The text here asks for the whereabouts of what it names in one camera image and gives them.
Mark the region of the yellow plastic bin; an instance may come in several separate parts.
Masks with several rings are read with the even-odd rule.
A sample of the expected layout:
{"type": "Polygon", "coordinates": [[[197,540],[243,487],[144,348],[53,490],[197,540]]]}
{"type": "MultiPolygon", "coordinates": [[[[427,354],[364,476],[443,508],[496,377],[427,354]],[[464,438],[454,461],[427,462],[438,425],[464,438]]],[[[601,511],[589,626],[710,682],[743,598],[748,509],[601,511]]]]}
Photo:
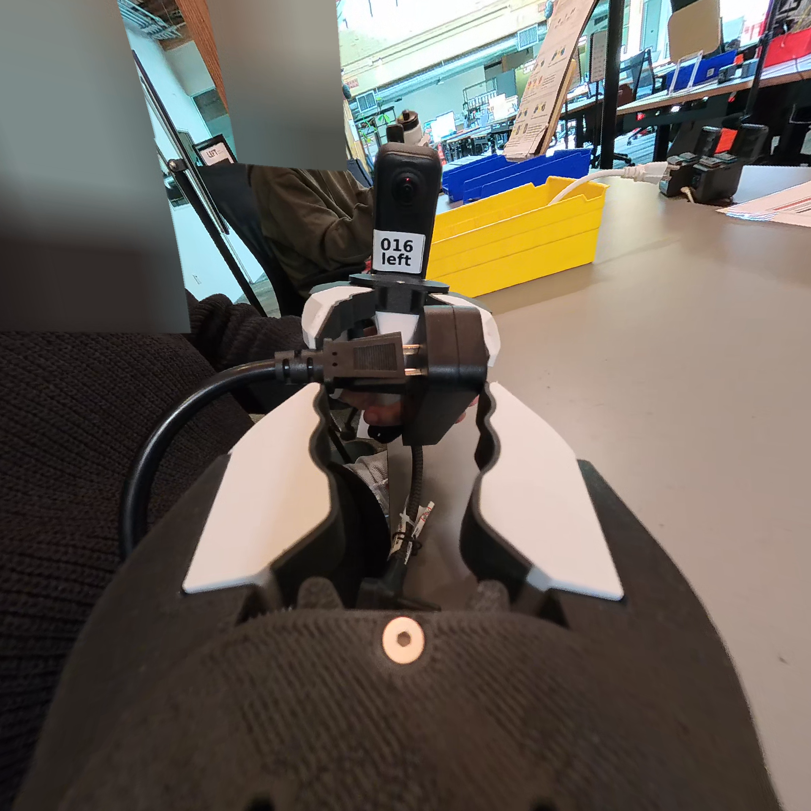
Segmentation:
{"type": "Polygon", "coordinates": [[[607,185],[584,183],[552,204],[572,181],[549,177],[439,213],[427,278],[472,299],[591,264],[607,185]]]}

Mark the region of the person's dark knit sweater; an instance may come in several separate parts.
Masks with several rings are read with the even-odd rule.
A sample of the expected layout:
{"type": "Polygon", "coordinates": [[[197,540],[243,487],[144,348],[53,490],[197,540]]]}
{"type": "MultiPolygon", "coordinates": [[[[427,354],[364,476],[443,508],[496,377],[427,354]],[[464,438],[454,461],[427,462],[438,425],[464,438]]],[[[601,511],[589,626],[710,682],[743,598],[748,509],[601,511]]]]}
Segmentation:
{"type": "Polygon", "coordinates": [[[182,379],[173,337],[2,333],[2,809],[118,567],[131,460],[165,410],[199,385],[182,379]]]}

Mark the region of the white paper sheet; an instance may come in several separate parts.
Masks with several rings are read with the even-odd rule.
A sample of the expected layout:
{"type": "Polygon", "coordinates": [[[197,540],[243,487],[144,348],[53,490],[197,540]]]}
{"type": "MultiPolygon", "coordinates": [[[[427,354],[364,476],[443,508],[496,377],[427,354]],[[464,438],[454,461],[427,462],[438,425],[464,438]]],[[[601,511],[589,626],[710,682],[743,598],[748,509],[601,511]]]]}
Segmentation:
{"type": "Polygon", "coordinates": [[[728,218],[810,228],[810,181],[717,211],[728,218]]]}

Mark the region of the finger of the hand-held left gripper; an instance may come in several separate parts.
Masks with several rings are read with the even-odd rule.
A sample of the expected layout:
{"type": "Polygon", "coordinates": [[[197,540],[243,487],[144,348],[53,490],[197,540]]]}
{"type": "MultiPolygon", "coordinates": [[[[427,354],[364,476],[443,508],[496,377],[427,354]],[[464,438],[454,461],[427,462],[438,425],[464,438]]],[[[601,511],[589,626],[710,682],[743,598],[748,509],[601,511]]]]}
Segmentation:
{"type": "Polygon", "coordinates": [[[318,286],[306,301],[301,316],[302,339],[309,350],[326,341],[348,341],[381,334],[376,319],[377,292],[370,286],[318,286]]]}
{"type": "Polygon", "coordinates": [[[483,339],[487,348],[487,366],[493,368],[501,350],[501,337],[492,312],[474,299],[468,299],[460,294],[437,294],[435,299],[454,308],[473,308],[479,312],[483,339]]]}

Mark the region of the grey desk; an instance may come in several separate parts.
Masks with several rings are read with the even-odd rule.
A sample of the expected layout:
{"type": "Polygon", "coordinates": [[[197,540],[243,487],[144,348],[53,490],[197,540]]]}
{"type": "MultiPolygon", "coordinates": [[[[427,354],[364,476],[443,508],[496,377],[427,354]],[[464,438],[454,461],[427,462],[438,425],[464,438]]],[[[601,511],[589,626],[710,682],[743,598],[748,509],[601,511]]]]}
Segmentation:
{"type": "Polygon", "coordinates": [[[809,809],[809,227],[607,179],[592,264],[484,296],[492,379],[698,593],[785,809],[809,809]]]}

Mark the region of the person's left hand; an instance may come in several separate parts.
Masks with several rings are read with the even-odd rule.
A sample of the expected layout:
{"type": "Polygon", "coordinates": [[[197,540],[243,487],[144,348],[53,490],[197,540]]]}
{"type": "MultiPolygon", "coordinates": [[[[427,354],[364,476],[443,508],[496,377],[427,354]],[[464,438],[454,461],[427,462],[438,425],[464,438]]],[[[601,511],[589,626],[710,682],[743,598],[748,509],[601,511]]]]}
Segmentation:
{"type": "Polygon", "coordinates": [[[364,422],[372,427],[405,425],[405,397],[401,394],[371,393],[361,411],[364,422]]]}

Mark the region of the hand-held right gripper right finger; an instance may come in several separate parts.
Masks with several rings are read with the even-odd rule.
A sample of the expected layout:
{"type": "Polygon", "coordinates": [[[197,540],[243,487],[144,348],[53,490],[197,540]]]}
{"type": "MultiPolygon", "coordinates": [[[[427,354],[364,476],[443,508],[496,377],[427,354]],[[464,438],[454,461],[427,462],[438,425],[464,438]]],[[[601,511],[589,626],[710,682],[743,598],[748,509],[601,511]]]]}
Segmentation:
{"type": "Polygon", "coordinates": [[[480,581],[621,601],[623,585],[577,457],[542,417],[499,383],[476,415],[478,468],[459,549],[480,581]]]}

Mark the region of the person's left forearm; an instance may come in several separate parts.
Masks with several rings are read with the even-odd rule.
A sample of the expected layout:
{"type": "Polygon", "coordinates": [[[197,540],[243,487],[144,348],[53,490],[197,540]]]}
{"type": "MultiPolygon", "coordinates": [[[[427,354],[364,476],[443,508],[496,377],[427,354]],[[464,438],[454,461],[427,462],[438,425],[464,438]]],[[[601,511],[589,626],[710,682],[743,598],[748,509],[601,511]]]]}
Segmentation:
{"type": "MultiPolygon", "coordinates": [[[[198,300],[187,293],[190,331],[174,336],[172,348],[186,384],[198,384],[216,372],[273,359],[278,352],[305,348],[300,316],[261,316],[247,304],[216,294],[198,300]]],[[[223,422],[253,425],[302,389],[273,381],[249,384],[218,399],[209,409],[223,422]]]]}

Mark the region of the blue plastic bin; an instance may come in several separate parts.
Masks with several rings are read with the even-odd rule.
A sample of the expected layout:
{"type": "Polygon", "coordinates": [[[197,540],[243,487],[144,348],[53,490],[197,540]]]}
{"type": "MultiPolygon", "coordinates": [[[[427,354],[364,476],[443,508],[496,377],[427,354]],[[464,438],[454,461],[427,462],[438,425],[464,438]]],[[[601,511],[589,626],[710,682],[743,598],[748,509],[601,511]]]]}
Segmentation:
{"type": "Polygon", "coordinates": [[[502,154],[480,157],[460,166],[446,166],[442,191],[450,202],[468,204],[514,188],[542,186],[549,177],[578,179],[588,174],[589,147],[561,149],[548,156],[510,162],[502,154]]]}

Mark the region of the black charging dock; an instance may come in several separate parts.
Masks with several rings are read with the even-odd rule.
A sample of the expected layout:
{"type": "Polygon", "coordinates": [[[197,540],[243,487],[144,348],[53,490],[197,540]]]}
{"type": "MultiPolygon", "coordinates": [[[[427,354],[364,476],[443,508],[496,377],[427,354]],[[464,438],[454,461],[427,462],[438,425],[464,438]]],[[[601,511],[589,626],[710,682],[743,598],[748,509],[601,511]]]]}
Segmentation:
{"type": "Polygon", "coordinates": [[[745,123],[737,129],[705,126],[692,151],[667,157],[659,193],[714,204],[735,196],[745,166],[762,153],[768,127],[745,123]]]}

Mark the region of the black upright pole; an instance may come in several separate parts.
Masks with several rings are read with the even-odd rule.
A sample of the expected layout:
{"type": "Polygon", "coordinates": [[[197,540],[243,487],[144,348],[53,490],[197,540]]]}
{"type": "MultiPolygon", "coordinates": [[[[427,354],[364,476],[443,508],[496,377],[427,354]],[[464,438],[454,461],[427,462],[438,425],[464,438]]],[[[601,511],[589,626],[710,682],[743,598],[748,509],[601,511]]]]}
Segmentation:
{"type": "Polygon", "coordinates": [[[613,169],[614,165],[623,19],[624,1],[610,1],[607,18],[606,64],[603,80],[603,116],[599,162],[601,169],[613,169]]]}

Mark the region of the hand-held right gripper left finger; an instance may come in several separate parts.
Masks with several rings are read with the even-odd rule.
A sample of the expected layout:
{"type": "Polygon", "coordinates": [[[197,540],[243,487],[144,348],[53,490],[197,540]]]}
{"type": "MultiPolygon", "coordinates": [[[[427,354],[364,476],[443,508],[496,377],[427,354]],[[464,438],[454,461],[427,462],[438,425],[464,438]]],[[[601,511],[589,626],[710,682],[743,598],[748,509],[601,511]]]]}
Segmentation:
{"type": "Polygon", "coordinates": [[[320,576],[354,603],[361,582],[384,572],[388,520],[370,486],[331,459],[328,417],[326,392],[308,384],[231,449],[186,593],[275,585],[289,603],[320,576]]]}

